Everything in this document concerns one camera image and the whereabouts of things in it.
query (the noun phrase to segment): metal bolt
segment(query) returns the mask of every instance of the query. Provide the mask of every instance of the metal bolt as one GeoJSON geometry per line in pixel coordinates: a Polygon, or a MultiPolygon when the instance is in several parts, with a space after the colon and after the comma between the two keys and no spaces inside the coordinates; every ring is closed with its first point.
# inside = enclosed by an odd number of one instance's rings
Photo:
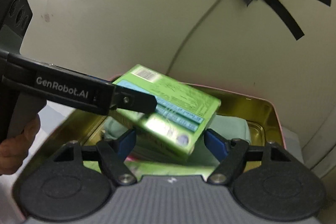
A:
{"type": "Polygon", "coordinates": [[[120,175],[118,179],[122,184],[131,184],[135,181],[134,176],[132,176],[130,174],[120,175]]]}
{"type": "Polygon", "coordinates": [[[226,176],[223,174],[213,174],[209,179],[211,183],[219,184],[224,183],[226,181],[226,176]]]}

